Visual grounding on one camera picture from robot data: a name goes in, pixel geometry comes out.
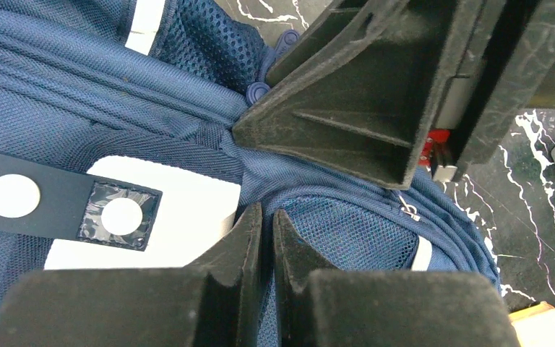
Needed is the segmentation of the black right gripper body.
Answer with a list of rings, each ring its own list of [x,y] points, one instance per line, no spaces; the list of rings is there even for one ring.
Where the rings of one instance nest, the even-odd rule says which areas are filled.
[[[422,164],[434,181],[459,180],[524,108],[555,109],[555,1],[485,1]]]

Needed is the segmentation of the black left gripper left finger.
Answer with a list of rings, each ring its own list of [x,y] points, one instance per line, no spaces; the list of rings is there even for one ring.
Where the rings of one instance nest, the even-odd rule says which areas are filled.
[[[48,270],[0,307],[0,346],[254,346],[262,208],[181,268]]]

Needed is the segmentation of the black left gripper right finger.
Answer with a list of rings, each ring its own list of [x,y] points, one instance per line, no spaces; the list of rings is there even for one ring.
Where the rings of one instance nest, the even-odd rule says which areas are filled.
[[[517,346],[507,308],[471,272],[344,271],[273,219],[281,346]]]

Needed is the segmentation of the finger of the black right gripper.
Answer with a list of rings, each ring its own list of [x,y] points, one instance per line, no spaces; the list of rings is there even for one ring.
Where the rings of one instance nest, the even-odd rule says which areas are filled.
[[[239,146],[405,189],[482,1],[334,1],[269,70]]]

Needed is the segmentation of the navy blue student backpack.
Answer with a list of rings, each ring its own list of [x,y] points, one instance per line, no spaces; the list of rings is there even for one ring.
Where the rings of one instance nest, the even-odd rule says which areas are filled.
[[[73,171],[124,156],[241,186],[263,233],[284,210],[347,270],[471,271],[499,286],[475,224],[423,171],[390,191],[296,158],[246,150],[231,127],[269,48],[214,1],[158,5],[148,55],[128,49],[149,1],[0,1],[0,153]]]

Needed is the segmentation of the yellow notebook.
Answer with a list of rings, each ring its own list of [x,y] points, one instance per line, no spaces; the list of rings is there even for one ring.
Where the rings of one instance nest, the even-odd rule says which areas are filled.
[[[542,301],[509,314],[522,347],[555,346],[555,307]]]

